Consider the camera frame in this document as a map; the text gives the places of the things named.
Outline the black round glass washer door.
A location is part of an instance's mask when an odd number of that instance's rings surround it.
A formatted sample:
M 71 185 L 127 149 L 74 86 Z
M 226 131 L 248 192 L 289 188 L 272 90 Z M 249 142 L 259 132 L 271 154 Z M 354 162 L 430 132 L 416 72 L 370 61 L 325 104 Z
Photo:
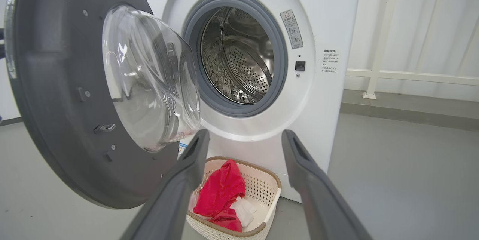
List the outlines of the black round glass washer door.
M 147 0 L 7 0 L 17 107 L 60 179 L 94 204 L 144 204 L 200 126 L 197 67 Z

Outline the grey rubber door seal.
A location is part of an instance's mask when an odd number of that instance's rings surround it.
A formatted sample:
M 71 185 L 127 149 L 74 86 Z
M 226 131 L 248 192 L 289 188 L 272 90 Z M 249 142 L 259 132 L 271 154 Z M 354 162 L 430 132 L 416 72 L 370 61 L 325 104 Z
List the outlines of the grey rubber door seal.
M 202 67 L 200 41 L 209 17 L 220 7 L 235 7 L 253 16 L 265 29 L 274 53 L 274 77 L 269 91 L 256 104 L 238 104 L 223 97 L 208 80 Z M 198 71 L 201 100 L 210 108 L 226 116 L 245 118 L 256 116 L 268 109 L 279 97 L 287 75 L 287 46 L 280 26 L 271 12 L 258 0 L 199 0 L 187 17 L 184 36 L 193 50 Z

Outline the plain red garment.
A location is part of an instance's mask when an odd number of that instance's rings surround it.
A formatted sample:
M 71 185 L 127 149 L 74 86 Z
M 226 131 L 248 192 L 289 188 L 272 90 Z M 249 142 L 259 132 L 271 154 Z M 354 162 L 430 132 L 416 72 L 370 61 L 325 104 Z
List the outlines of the plain red garment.
M 199 192 L 193 213 L 208 218 L 236 216 L 236 211 L 231 206 L 237 197 L 243 198 L 245 194 L 245 180 L 236 162 L 229 159 L 209 176 Z

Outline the steel washer drum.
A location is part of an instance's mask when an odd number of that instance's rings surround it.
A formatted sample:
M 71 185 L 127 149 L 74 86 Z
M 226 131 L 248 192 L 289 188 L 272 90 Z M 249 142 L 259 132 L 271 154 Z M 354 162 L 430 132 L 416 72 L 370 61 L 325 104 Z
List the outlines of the steel washer drum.
M 241 9 L 220 7 L 209 17 L 200 56 L 211 85 L 228 100 L 256 104 L 272 85 L 272 43 L 260 23 Z

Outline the printed text notice label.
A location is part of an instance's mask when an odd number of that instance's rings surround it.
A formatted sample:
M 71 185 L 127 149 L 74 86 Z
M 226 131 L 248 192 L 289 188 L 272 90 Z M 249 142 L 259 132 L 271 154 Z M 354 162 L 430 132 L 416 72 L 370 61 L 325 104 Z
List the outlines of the printed text notice label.
M 323 73 L 337 73 L 341 59 L 340 51 L 337 49 L 325 49 L 322 57 L 321 71 Z

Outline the white front-load washing machine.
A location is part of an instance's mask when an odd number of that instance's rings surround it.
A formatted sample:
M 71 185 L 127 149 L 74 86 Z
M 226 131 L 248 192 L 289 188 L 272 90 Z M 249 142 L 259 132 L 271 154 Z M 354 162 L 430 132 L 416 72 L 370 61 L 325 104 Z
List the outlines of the white front-load washing machine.
M 190 46 L 183 33 L 184 25 L 199 0 L 147 1 L 153 14 L 178 32 Z M 200 125 L 210 133 L 208 156 L 230 157 L 269 169 L 281 181 L 281 196 L 301 202 L 299 193 L 289 183 L 282 132 L 294 131 L 317 165 L 328 171 L 358 0 L 258 1 L 274 16 L 286 41 L 287 75 L 279 97 L 256 116 L 238 118 L 218 113 L 201 100 L 194 57 L 196 78 L 188 93 L 198 95 Z M 292 49 L 280 17 L 280 13 L 290 9 L 303 39 L 304 46 L 299 49 Z M 321 71 L 325 49 L 340 51 L 337 73 Z M 296 61 L 306 61 L 304 71 L 295 70 Z

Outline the grey warning sticker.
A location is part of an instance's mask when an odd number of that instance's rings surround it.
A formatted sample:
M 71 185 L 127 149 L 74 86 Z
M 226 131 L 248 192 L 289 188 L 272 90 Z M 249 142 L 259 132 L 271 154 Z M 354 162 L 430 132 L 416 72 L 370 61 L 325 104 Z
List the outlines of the grey warning sticker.
M 280 17 L 287 30 L 292 49 L 302 48 L 303 39 L 294 12 L 291 9 L 284 11 L 280 13 Z

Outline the cream perforated laundry basket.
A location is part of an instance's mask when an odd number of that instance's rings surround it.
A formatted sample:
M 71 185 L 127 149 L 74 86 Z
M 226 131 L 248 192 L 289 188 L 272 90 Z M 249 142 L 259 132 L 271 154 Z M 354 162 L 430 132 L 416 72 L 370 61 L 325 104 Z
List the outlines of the cream perforated laundry basket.
M 199 192 L 207 179 L 229 159 L 220 156 L 207 159 L 202 182 L 190 196 L 186 220 L 194 230 L 208 240 L 266 240 L 274 220 L 282 184 L 273 172 L 252 163 L 232 159 L 245 180 L 244 198 L 257 208 L 257 212 L 253 214 L 254 220 L 244 227 L 241 233 L 220 227 L 211 223 L 209 221 L 211 218 L 193 213 Z

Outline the white cloth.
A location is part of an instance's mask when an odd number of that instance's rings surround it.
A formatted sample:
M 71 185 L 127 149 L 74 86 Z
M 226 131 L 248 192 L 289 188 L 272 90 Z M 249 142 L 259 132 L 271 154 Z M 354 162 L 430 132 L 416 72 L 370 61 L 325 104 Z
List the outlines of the white cloth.
M 254 220 L 253 214 L 258 210 L 251 202 L 241 196 L 236 197 L 230 208 L 235 211 L 243 228 L 247 227 Z

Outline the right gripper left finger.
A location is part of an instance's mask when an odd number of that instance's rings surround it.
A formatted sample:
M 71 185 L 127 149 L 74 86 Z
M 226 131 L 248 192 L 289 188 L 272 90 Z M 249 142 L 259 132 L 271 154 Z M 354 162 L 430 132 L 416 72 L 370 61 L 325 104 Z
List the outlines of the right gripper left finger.
M 192 192 L 202 182 L 210 133 L 196 133 L 120 240 L 181 240 Z

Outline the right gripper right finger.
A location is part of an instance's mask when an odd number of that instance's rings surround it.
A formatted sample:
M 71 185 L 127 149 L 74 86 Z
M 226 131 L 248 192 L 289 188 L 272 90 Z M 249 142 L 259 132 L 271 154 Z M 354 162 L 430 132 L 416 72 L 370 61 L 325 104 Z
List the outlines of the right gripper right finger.
M 301 195 L 311 240 L 373 240 L 294 131 L 284 130 L 281 142 L 289 183 Z

